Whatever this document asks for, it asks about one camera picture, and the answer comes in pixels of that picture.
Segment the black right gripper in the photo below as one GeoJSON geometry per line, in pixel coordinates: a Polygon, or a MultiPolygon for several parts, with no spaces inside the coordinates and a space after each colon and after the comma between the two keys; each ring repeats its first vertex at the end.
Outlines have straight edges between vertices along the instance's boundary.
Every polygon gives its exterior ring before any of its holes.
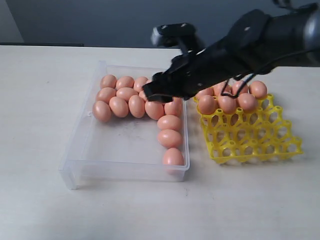
{"type": "Polygon", "coordinates": [[[224,37],[198,54],[174,57],[169,72],[156,72],[142,89],[149,102],[170,103],[173,97],[190,99],[201,90],[251,72],[243,59],[229,51],[224,37]],[[171,95],[161,82],[169,83],[171,95]]]}

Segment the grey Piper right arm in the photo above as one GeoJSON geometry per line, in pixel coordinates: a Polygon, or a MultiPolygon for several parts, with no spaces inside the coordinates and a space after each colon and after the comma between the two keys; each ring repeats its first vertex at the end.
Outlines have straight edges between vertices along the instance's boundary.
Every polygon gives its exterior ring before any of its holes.
{"type": "Polygon", "coordinates": [[[179,47],[170,67],[155,73],[143,86],[150,102],[188,100],[199,91],[229,79],[248,83],[277,67],[320,65],[320,7],[317,3],[294,8],[288,0],[274,4],[287,14],[270,16],[259,9],[240,17],[228,34],[205,46],[190,23],[160,25],[151,41],[157,47],[179,47]]]}

